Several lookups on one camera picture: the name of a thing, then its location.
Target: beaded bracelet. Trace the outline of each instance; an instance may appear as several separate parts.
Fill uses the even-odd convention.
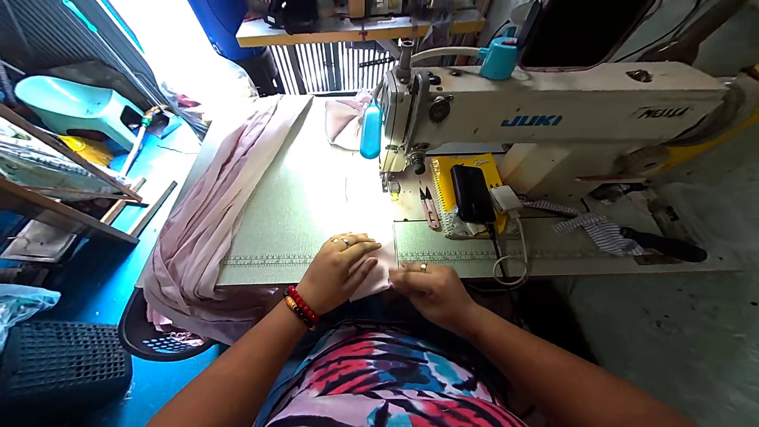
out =
[[[294,286],[290,286],[288,290],[285,291],[285,304],[287,304],[288,308],[291,309],[302,321],[306,324],[306,327],[310,330],[314,330],[316,328],[316,324],[319,321],[319,316],[313,313],[310,308],[306,305],[306,303],[303,301],[301,296],[298,295],[298,292],[295,291]]]
[[[303,310],[303,313],[306,315],[308,320],[311,321],[313,324],[319,323],[319,316],[314,313],[311,308],[306,305],[306,302],[301,298],[300,295],[298,295],[298,291],[295,289],[295,286],[288,286],[287,292],[290,295],[290,297],[293,298],[296,304],[298,304],[298,307]]]

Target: spiral notebook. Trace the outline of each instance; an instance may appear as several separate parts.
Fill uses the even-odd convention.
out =
[[[481,154],[474,157],[433,157],[430,160],[430,170],[432,180],[435,185],[437,198],[437,211],[440,217],[442,233],[448,239],[472,239],[471,236],[464,236],[456,232],[453,225],[455,213],[451,212],[456,205],[456,196],[453,192],[453,180],[451,179],[451,168],[454,165],[474,166],[482,169],[485,175],[485,182],[489,187],[499,187],[503,185],[501,175],[496,168],[496,161],[491,153]],[[506,227],[506,216],[496,213],[496,231],[502,232]],[[475,238],[486,239],[487,232],[477,234]]]

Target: yellow notebook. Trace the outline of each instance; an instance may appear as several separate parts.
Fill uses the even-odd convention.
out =
[[[501,175],[496,168],[496,161],[491,153],[481,154],[474,157],[433,157],[430,161],[432,180],[437,192],[437,204],[440,207],[440,222],[446,237],[455,238],[452,234],[451,209],[456,205],[456,196],[453,192],[453,180],[451,168],[454,165],[474,166],[482,169],[485,175],[485,183],[489,187],[503,185]],[[506,216],[496,213],[495,227],[497,232],[502,232],[506,226]]]

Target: tie-dye top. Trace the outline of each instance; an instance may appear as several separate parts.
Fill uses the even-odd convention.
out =
[[[525,425],[444,354],[393,329],[341,327],[303,361],[266,425]]]

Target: black handle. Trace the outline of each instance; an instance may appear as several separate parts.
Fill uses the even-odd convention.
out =
[[[682,240],[640,232],[629,227],[622,227],[619,231],[625,239],[635,240],[643,248],[653,249],[671,258],[686,262],[702,262],[707,259],[705,250]]]

